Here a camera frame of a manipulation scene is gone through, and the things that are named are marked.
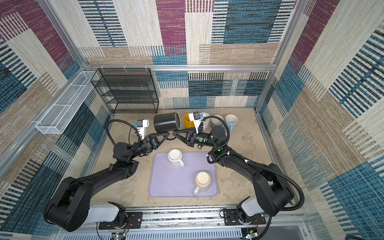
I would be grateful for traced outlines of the black ceramic mug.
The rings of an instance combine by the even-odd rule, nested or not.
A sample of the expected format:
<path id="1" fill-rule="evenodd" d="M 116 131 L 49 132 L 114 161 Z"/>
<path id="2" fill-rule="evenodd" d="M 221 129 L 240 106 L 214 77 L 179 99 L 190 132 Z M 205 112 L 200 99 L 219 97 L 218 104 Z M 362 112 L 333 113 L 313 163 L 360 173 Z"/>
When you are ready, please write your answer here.
<path id="1" fill-rule="evenodd" d="M 178 131 L 181 128 L 180 116 L 177 112 L 155 115 L 154 127 L 157 133 Z"/>

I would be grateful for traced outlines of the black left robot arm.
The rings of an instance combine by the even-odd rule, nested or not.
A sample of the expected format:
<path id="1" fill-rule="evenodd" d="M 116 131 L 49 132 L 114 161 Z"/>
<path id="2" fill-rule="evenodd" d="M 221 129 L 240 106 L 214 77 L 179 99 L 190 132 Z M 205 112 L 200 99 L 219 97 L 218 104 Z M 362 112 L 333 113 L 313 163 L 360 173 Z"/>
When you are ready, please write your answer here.
<path id="1" fill-rule="evenodd" d="M 43 217 L 46 223 L 68 232 L 77 230 L 86 222 L 92 197 L 108 186 L 133 176 L 139 165 L 134 158 L 158 149 L 170 135 L 168 131 L 150 134 L 144 140 L 138 137 L 138 142 L 130 145 L 115 143 L 109 130 L 106 132 L 114 145 L 113 158 L 117 161 L 89 176 L 65 178 L 45 207 Z"/>

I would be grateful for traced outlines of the yellow ceramic mug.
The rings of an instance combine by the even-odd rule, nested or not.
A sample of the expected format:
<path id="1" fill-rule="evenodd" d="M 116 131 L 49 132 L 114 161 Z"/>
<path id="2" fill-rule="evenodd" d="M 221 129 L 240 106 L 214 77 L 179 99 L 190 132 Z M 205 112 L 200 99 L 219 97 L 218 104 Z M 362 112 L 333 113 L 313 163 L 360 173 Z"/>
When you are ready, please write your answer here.
<path id="1" fill-rule="evenodd" d="M 194 122 L 190 120 L 189 113 L 184 115 L 184 126 L 186 129 L 195 127 Z"/>

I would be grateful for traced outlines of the light blue ceramic mug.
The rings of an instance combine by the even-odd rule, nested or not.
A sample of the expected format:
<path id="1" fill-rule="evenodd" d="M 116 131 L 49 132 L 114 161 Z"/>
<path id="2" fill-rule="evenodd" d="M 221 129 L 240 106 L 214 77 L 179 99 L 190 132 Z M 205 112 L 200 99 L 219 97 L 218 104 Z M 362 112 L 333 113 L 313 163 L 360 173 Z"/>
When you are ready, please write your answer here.
<path id="1" fill-rule="evenodd" d="M 238 123 L 238 117 L 236 115 L 229 114 L 226 115 L 225 120 L 229 130 L 232 132 Z"/>

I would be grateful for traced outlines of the lavender ceramic mug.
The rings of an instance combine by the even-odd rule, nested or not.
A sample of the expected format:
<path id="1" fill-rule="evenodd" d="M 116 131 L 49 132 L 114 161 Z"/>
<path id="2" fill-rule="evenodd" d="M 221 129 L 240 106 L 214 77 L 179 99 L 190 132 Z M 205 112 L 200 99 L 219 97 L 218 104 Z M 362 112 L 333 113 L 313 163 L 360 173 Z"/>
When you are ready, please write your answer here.
<path id="1" fill-rule="evenodd" d="M 214 118 L 211 118 L 211 128 L 215 126 L 223 126 L 223 120 L 224 118 L 220 115 L 215 115 Z"/>

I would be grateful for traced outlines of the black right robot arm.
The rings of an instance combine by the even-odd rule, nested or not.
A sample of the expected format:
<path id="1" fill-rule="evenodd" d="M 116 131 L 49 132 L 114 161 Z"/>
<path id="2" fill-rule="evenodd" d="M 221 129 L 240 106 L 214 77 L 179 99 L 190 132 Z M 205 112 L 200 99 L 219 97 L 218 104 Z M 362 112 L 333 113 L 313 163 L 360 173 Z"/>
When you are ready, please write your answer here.
<path id="1" fill-rule="evenodd" d="M 255 197 L 248 197 L 237 205 L 236 213 L 241 224 L 250 223 L 257 214 L 274 217 L 280 211 L 295 211 L 304 205 L 303 190 L 277 165 L 254 162 L 228 146 L 231 131 L 225 122 L 205 133 L 203 127 L 208 119 L 204 117 L 193 128 L 174 131 L 173 136 L 190 147 L 211 147 L 207 153 L 209 164 L 232 169 L 253 184 Z"/>

